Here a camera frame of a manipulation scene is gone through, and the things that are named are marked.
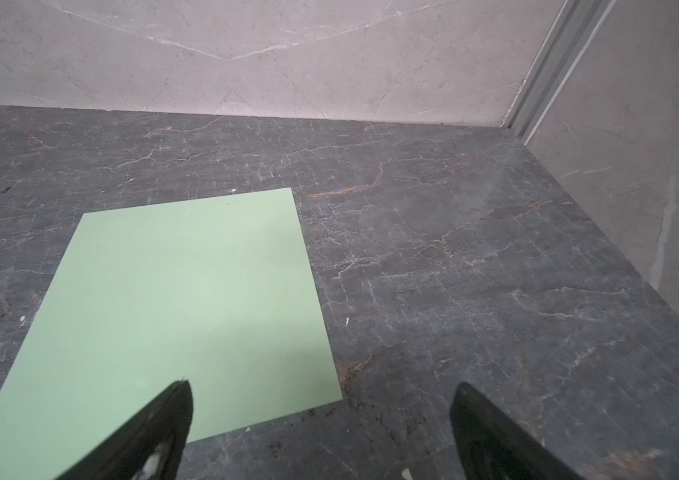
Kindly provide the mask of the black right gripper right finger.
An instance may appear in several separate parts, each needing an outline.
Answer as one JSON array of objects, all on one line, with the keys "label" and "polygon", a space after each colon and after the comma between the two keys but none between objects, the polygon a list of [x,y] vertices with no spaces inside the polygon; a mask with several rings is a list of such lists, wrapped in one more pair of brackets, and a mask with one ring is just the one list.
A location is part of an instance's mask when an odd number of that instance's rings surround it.
[{"label": "black right gripper right finger", "polygon": [[467,382],[457,386],[449,420],[467,479],[581,477]]}]

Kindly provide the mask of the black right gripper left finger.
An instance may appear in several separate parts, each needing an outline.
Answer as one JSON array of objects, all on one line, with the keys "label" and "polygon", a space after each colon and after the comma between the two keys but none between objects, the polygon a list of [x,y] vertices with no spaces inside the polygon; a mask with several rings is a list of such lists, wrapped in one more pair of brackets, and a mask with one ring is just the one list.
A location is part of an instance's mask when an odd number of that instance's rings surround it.
[{"label": "black right gripper left finger", "polygon": [[192,418],[190,383],[175,381],[58,479],[174,479]]}]

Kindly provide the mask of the light green paper sheet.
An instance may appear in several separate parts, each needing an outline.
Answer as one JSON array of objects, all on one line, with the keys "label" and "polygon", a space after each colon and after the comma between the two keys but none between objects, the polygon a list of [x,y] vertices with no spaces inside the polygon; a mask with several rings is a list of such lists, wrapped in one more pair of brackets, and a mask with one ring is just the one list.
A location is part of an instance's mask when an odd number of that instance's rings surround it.
[{"label": "light green paper sheet", "polygon": [[87,213],[0,390],[0,479],[52,479],[176,380],[191,440],[341,399],[287,188]]}]

